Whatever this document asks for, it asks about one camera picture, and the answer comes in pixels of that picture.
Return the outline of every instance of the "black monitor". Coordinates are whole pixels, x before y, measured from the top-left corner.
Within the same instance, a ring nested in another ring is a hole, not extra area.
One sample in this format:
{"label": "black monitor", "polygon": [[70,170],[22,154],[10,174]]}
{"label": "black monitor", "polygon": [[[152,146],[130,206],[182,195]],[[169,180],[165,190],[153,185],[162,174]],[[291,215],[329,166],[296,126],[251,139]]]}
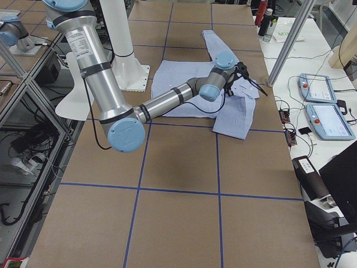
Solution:
{"label": "black monitor", "polygon": [[[305,202],[315,243],[325,257],[336,257],[357,233],[357,141],[319,170],[320,176],[344,218]],[[346,251],[356,251],[355,243]]]}
{"label": "black monitor", "polygon": [[346,220],[357,223],[357,141],[333,157],[319,173]]}

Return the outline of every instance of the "metal frame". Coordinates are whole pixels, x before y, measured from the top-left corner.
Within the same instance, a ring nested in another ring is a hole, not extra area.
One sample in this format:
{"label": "metal frame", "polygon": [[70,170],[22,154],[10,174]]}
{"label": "metal frame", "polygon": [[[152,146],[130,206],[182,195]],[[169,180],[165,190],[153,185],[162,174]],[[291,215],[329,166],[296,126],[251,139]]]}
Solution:
{"label": "metal frame", "polygon": [[[59,34],[55,39],[54,43],[58,42],[63,35]],[[11,54],[9,49],[0,41],[0,57],[2,57],[6,63],[14,70],[16,75],[22,79],[19,84],[17,90],[14,92],[13,96],[11,96],[10,100],[6,103],[5,107],[0,111],[0,127],[4,125],[7,118],[15,109],[16,105],[18,105],[20,99],[24,96],[25,93],[31,97],[33,102],[38,106],[38,108],[46,115],[46,117],[50,120],[51,124],[57,129],[59,135],[58,140],[54,144],[51,154],[48,158],[46,165],[41,173],[41,176],[38,178],[38,183],[33,190],[32,196],[29,199],[25,211],[22,215],[22,219],[16,224],[18,231],[16,235],[13,237],[10,248],[7,248],[6,255],[10,257],[13,254],[13,251],[16,249],[16,246],[19,242],[19,239],[23,233],[23,230],[27,224],[27,221],[32,213],[33,208],[36,205],[36,202],[43,190],[43,187],[46,183],[46,180],[52,170],[52,162],[54,162],[59,154],[59,151],[62,147],[62,143],[69,137],[71,138],[69,126],[65,123],[65,121],[56,115],[55,108],[42,91],[40,86],[35,82],[34,78],[41,70],[42,66],[48,59],[49,55],[51,55],[51,49],[47,49],[44,54],[38,59],[35,63],[34,67],[30,70],[30,72],[26,72],[20,63],[16,60],[16,58]],[[11,187],[15,185],[3,185],[3,187]]]}
{"label": "metal frame", "polygon": [[285,64],[285,61],[288,58],[289,53],[292,50],[292,47],[294,46],[296,38],[299,36],[299,33],[300,33],[301,29],[303,28],[305,21],[306,21],[308,15],[310,14],[315,2],[316,2],[316,0],[305,0],[303,5],[301,6],[299,13],[296,16],[296,19],[291,27],[289,35],[286,38],[283,48],[281,48],[279,56],[274,64],[274,67],[273,67],[271,73],[270,73],[268,83],[267,83],[268,87],[273,87],[275,81],[277,80],[279,73]]}

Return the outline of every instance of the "light blue joint cap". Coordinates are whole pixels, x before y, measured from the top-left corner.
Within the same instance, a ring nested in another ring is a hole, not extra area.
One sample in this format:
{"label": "light blue joint cap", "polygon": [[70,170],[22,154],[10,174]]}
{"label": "light blue joint cap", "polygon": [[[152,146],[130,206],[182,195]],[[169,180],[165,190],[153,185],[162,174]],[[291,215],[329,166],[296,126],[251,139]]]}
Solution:
{"label": "light blue joint cap", "polygon": [[49,7],[60,12],[74,12],[84,7],[88,0],[42,0]]}
{"label": "light blue joint cap", "polygon": [[215,85],[203,85],[200,89],[200,96],[209,102],[214,102],[220,93],[221,90]]}
{"label": "light blue joint cap", "polygon": [[145,129],[135,118],[123,118],[112,125],[108,132],[108,141],[119,152],[133,152],[143,144]]}
{"label": "light blue joint cap", "polygon": [[16,15],[4,16],[1,18],[3,22],[16,22],[20,21],[20,19]]}
{"label": "light blue joint cap", "polygon": [[17,37],[10,32],[0,32],[0,39],[6,46],[15,46],[17,44]]}
{"label": "light blue joint cap", "polygon": [[234,60],[234,54],[232,52],[223,51],[218,54],[214,63],[221,70],[229,70],[234,67]]}
{"label": "light blue joint cap", "polygon": [[52,21],[46,19],[46,22],[47,22],[47,27],[50,28],[50,29],[55,29],[55,25]]}

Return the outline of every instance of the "red bottle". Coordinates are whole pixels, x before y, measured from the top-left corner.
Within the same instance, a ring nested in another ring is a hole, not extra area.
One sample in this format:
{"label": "red bottle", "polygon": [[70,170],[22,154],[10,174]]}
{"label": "red bottle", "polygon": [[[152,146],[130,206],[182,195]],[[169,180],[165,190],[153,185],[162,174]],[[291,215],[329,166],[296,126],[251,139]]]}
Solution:
{"label": "red bottle", "polygon": [[260,1],[258,12],[257,12],[256,17],[255,17],[255,22],[254,22],[255,25],[259,26],[260,23],[262,22],[263,16],[264,16],[264,14],[266,12],[267,5],[268,5],[268,0],[261,0]]}

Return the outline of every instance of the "aluminum pole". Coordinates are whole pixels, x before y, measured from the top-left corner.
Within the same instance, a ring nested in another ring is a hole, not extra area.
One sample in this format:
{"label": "aluminum pole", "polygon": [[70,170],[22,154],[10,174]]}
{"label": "aluminum pole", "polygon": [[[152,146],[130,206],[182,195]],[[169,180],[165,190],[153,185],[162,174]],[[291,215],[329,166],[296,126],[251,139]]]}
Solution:
{"label": "aluminum pole", "polygon": [[20,63],[15,59],[7,46],[0,40],[0,57],[14,70],[19,78],[25,78],[26,71],[21,67]]}
{"label": "aluminum pole", "polygon": [[296,38],[299,36],[300,31],[302,27],[305,24],[305,21],[310,14],[316,0],[305,0],[299,10],[299,13],[295,19],[295,22],[293,23],[291,30],[288,34],[288,37],[286,38],[286,41],[283,45],[283,48],[280,51],[280,54],[277,58],[277,61],[274,64],[274,67],[270,73],[269,79],[268,79],[268,87],[272,87],[277,80],[280,71],[282,70],[284,63],[286,59],[288,58],[288,55],[294,46],[294,43],[296,41]]}

